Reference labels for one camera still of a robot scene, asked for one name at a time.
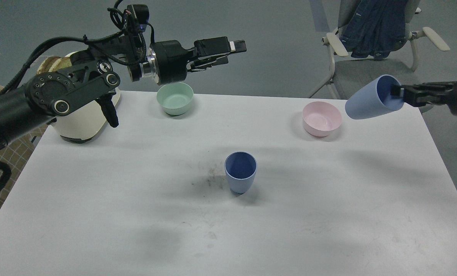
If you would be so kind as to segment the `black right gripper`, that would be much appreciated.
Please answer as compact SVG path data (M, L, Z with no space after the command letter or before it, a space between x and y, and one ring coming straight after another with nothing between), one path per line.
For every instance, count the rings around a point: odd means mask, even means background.
M390 95L401 98L404 103L417 108L425 105L444 105L447 96L446 104L449 111L457 117L457 81L392 85Z

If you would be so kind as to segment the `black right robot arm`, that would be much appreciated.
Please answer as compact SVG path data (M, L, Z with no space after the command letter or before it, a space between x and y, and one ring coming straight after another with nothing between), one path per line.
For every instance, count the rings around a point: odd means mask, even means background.
M451 114L457 117L457 81L391 85L390 95L415 108L447 105Z

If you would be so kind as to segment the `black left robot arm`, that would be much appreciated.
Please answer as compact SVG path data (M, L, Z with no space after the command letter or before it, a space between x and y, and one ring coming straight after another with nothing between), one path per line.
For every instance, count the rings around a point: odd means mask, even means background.
M200 39L185 49L177 40L147 45L142 34L126 34L103 41L85 39L88 49L71 55L71 66L38 73L24 85L0 94L0 150L34 128L65 117L96 102L113 128L118 117L113 106L120 77L111 61L128 66L132 81L144 74L158 85L181 82L187 73L227 64L231 54L247 51L244 40L227 37ZM0 161L0 192L11 169Z

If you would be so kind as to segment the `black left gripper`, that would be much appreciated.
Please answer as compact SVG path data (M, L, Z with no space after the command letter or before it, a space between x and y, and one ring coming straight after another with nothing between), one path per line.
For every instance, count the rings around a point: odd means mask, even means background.
M141 63L141 77L149 77L158 85L181 82L187 72L228 64L227 55L246 51L244 40L230 41L226 36L196 40L188 49L177 40L155 42L148 46L145 62ZM196 56L205 59L192 61Z

